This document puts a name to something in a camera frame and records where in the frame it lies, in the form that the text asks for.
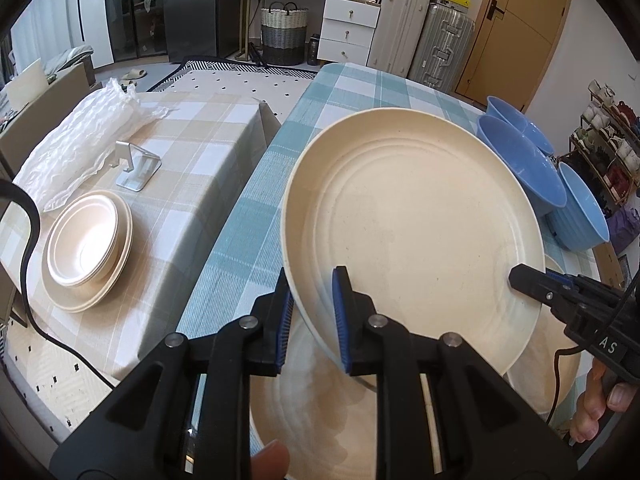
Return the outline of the right hand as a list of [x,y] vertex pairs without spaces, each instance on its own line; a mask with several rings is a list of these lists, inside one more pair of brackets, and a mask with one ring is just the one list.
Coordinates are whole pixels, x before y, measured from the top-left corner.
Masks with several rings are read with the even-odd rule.
[[599,420],[608,408],[614,413],[628,410],[638,391],[636,385],[621,382],[609,393],[603,389],[603,377],[608,369],[597,359],[587,375],[586,390],[579,396],[576,413],[570,423],[570,437],[577,443],[591,441],[599,431]]

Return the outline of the left hand thumb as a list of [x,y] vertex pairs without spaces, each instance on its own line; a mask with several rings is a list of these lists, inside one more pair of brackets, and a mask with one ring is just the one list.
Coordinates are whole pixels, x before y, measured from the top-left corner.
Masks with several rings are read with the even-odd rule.
[[253,480],[283,480],[290,466],[290,452],[279,440],[269,442],[250,458]]

